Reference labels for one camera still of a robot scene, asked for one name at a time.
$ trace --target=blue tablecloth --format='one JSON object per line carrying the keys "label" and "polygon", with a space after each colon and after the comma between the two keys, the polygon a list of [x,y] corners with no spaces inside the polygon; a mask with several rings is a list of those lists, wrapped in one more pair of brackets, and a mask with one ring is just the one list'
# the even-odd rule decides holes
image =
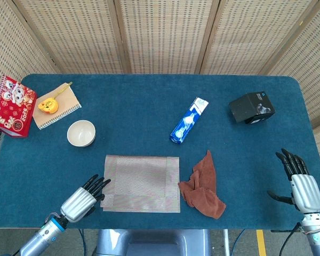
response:
{"label": "blue tablecloth", "polygon": [[[299,84],[290,77],[32,74],[22,83],[43,95],[70,81],[81,109],[41,131],[32,122],[25,139],[4,138],[0,227],[40,227],[91,175],[103,174],[107,154],[179,156],[180,180],[188,180],[209,149],[217,194],[226,210],[214,220],[182,198],[181,213],[175,214],[103,212],[97,205],[92,215],[69,227],[292,228],[302,215],[266,193],[291,192],[275,156],[282,147],[305,159],[320,187],[319,154]],[[229,102],[262,90],[276,114],[252,125],[236,123]],[[184,143],[174,144],[169,134],[196,96],[210,104]],[[77,148],[67,141],[68,127],[79,119],[95,125],[96,139],[89,147]]]}

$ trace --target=brown towel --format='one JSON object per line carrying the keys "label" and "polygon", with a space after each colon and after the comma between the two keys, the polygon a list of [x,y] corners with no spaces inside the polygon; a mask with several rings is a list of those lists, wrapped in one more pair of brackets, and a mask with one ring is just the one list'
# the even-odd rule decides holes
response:
{"label": "brown towel", "polygon": [[225,210],[223,203],[216,195],[215,169],[211,152],[193,167],[193,174],[188,182],[178,183],[180,192],[191,207],[197,208],[202,214],[218,219]]}

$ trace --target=black box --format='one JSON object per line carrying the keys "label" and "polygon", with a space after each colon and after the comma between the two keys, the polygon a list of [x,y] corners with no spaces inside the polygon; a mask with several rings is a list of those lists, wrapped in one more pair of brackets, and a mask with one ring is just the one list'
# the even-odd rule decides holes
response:
{"label": "black box", "polygon": [[275,113],[265,92],[251,92],[229,103],[236,122],[253,124],[265,120]]}

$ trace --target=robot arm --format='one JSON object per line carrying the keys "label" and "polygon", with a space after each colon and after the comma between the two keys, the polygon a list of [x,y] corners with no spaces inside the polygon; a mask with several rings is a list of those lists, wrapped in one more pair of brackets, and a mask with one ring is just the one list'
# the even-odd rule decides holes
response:
{"label": "robot arm", "polygon": [[282,149],[276,153],[281,160],[292,188],[292,197],[277,196],[267,191],[269,196],[279,202],[293,204],[303,214],[301,226],[307,235],[314,256],[320,256],[320,190],[309,174],[302,158]]}
{"label": "robot arm", "polygon": [[94,182],[97,177],[98,174],[91,177],[62,204],[60,215],[54,213],[54,217],[46,219],[41,229],[18,251],[21,256],[40,255],[65,231],[69,222],[78,222],[95,210],[95,203],[105,198],[102,188],[110,182],[104,178]]}

